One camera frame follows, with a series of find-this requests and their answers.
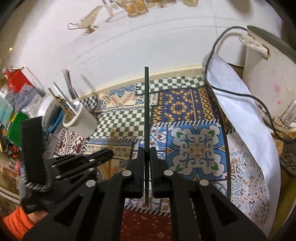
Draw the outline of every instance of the utensil holder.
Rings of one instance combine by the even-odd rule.
[[[79,104],[77,114],[73,118],[67,114],[63,118],[64,127],[84,138],[90,137],[95,132],[97,125],[96,118],[83,107],[82,103]]]

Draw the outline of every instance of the white cloth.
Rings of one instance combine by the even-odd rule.
[[[208,56],[204,58],[203,70],[207,59]],[[250,94],[245,83],[231,66],[215,53],[208,67],[207,80],[220,89]],[[252,98],[213,91],[227,118],[247,145],[264,175],[270,196],[270,208],[262,231],[268,236],[274,222],[281,187],[279,157],[274,141]]]

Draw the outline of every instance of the red bottle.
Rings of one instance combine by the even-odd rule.
[[[8,88],[14,92],[19,92],[24,84],[33,86],[19,69],[10,72],[9,69],[4,68],[2,72],[7,78]]]

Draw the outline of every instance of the orange sleeve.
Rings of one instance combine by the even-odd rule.
[[[5,217],[3,221],[17,240],[22,240],[24,234],[35,225],[25,214],[22,207]]]

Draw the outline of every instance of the green container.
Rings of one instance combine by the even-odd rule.
[[[7,139],[12,142],[14,145],[16,145],[17,147],[21,147],[22,146],[22,142],[21,142],[21,133],[20,133],[20,123],[23,120],[29,119],[29,117],[22,113],[22,112],[18,112],[13,121],[9,124],[8,126],[8,135],[7,135]]]

